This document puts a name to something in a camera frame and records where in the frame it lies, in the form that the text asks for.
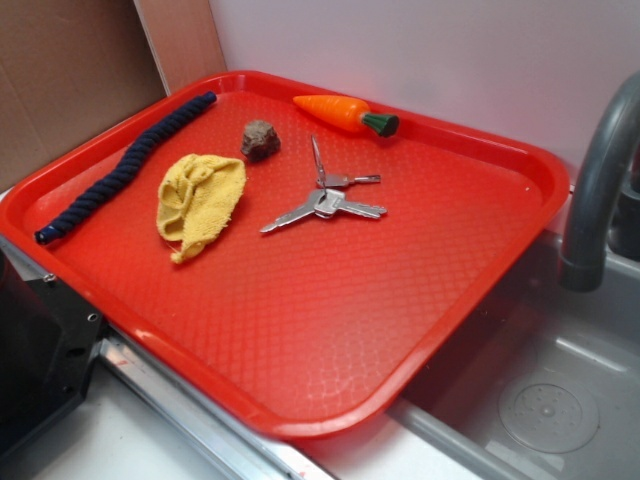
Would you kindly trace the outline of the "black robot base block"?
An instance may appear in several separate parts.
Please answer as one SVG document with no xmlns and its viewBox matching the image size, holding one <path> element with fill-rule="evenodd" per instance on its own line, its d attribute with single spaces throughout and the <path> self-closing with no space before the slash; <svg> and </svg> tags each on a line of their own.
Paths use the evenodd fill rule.
<svg viewBox="0 0 640 480">
<path fill-rule="evenodd" d="M 1 256 L 1 458 L 86 398 L 103 314 L 61 280 L 24 280 Z"/>
</svg>

